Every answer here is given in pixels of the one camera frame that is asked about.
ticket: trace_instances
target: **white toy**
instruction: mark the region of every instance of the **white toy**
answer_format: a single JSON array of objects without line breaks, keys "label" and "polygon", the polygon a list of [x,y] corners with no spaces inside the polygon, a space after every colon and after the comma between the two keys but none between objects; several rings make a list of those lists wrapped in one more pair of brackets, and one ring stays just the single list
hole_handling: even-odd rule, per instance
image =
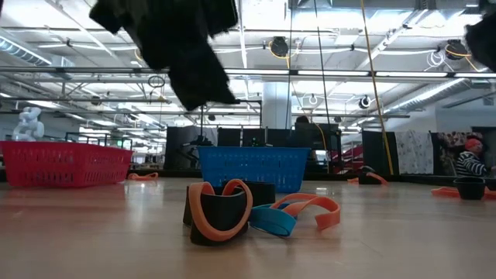
[{"label": "white toy", "polygon": [[45,134],[45,125],[38,122],[41,113],[39,108],[24,108],[19,114],[19,124],[14,129],[15,141],[36,141]]}]

